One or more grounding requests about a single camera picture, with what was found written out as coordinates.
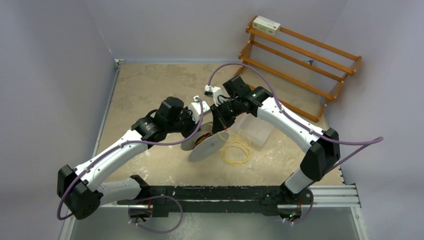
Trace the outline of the white perforated cable spool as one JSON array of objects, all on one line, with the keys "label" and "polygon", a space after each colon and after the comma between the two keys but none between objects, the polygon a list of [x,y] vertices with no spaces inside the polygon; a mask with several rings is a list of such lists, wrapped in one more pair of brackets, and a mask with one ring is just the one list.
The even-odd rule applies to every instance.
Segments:
[{"label": "white perforated cable spool", "polygon": [[222,149],[229,140],[230,135],[221,131],[212,133],[213,123],[207,122],[201,125],[200,130],[189,140],[183,142],[180,148],[188,152],[188,161],[200,162]]}]

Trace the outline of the clear plastic divided tray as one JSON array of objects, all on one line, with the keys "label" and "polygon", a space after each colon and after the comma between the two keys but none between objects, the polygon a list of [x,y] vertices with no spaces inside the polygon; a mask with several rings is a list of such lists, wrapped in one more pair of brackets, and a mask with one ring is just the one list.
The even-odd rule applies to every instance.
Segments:
[{"label": "clear plastic divided tray", "polygon": [[269,138],[274,126],[270,123],[244,113],[239,115],[230,129],[244,138],[248,138],[258,147],[262,147]]}]

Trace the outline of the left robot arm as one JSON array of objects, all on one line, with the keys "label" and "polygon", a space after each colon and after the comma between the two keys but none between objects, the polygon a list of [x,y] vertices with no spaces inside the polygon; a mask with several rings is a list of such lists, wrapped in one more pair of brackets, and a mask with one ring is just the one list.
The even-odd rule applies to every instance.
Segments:
[{"label": "left robot arm", "polygon": [[141,178],[130,176],[126,180],[105,183],[117,169],[153,146],[169,146],[168,134],[178,133],[180,145],[194,138],[210,107],[199,96],[186,106],[177,97],[167,97],[157,109],[136,120],[123,136],[100,154],[76,167],[64,165],[57,173],[57,195],[60,198],[56,217],[63,221],[70,217],[82,220],[98,207],[120,200],[132,200],[138,205],[146,203],[149,191],[142,186]]}]

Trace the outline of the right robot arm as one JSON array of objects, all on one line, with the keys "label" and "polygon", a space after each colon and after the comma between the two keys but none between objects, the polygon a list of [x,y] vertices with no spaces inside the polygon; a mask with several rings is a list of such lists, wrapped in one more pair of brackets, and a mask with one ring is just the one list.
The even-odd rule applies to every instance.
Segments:
[{"label": "right robot arm", "polygon": [[212,133],[228,129],[241,114],[251,114],[280,130],[305,153],[299,168],[281,185],[284,202],[292,204],[298,200],[304,188],[319,182],[340,159],[340,146],[335,143],[339,134],[334,129],[323,130],[310,124],[286,109],[267,89],[261,86],[251,89],[239,75],[226,81],[223,87],[228,96],[223,96],[219,87],[204,87],[204,94],[214,100],[210,107]]}]

